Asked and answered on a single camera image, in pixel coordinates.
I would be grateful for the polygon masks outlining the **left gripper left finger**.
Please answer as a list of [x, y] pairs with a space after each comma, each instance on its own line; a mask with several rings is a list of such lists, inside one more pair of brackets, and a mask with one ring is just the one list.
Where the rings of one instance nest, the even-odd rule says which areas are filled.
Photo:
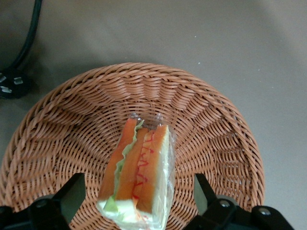
[[2, 230], [69, 230], [69, 224], [86, 197], [85, 175], [75, 173], [54, 195], [46, 195], [29, 207], [13, 212], [0, 207]]

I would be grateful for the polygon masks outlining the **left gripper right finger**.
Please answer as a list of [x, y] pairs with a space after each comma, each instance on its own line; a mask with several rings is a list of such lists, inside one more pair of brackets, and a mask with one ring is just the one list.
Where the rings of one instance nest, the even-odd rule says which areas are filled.
[[234, 199], [216, 195], [204, 174], [194, 176], [194, 201], [198, 214], [185, 230], [292, 230], [276, 209], [255, 206], [245, 211]]

